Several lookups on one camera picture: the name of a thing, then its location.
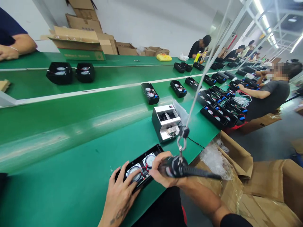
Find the bottle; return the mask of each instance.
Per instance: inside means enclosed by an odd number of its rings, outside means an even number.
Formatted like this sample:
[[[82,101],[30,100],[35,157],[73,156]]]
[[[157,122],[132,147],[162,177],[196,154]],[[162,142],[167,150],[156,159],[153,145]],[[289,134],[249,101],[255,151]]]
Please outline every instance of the bottle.
[[[199,59],[200,55],[201,55],[201,51],[199,51],[199,53],[197,53],[194,62],[198,62],[198,59]]]

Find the dark shirt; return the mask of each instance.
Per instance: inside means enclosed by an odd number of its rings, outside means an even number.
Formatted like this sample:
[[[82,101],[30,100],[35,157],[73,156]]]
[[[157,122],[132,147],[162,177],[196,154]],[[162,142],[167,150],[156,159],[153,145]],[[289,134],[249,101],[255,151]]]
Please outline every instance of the dark shirt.
[[[12,37],[19,34],[28,34],[17,21],[0,8],[0,45],[10,46],[15,43]]]
[[[201,53],[204,52],[204,47],[200,47],[200,40],[198,40],[197,42],[195,42],[193,44],[193,46],[190,49],[190,52],[188,54],[188,57],[193,58],[193,55],[199,53],[199,51],[201,51]]]
[[[274,112],[275,109],[280,107],[289,96],[289,85],[285,80],[270,81],[260,90],[269,91],[270,95],[265,99],[252,97],[252,101],[247,107],[246,121],[251,121]]]
[[[229,52],[229,53],[226,55],[225,59],[236,58],[236,57],[238,56],[238,54],[236,53],[236,51],[237,51],[237,49],[232,50],[231,52]]]

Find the hand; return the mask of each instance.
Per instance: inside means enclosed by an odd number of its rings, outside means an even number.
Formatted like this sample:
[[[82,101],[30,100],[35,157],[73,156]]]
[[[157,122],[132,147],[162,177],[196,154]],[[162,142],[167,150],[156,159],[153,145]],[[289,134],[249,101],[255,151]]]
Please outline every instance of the hand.
[[[18,59],[19,52],[9,46],[0,45],[0,61]]]
[[[239,87],[240,90],[243,90],[245,87],[243,86],[243,84],[238,84],[237,85]]]
[[[154,178],[154,180],[162,184],[166,188],[176,186],[179,183],[181,183],[181,181],[185,181],[185,178],[170,178],[168,176],[162,176],[158,171],[158,166],[161,163],[161,160],[166,157],[172,157],[172,156],[173,155],[171,154],[170,151],[166,151],[158,154],[152,163],[151,170],[149,171],[149,174]]]
[[[128,163],[129,161],[122,166],[116,182],[115,176],[120,167],[117,168],[110,177],[104,210],[98,227],[118,227],[140,192],[140,190],[138,190],[132,194],[137,182],[134,181],[131,183],[134,176],[141,172],[140,169],[132,172],[123,182],[125,168]]]

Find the forearm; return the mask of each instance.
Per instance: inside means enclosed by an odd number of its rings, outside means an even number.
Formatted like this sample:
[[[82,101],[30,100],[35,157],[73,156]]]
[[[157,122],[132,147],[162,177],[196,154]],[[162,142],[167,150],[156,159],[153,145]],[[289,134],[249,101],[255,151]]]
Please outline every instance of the forearm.
[[[220,226],[222,218],[230,213],[219,197],[194,178],[187,178],[178,187],[196,203],[203,213],[209,216],[214,226]]]

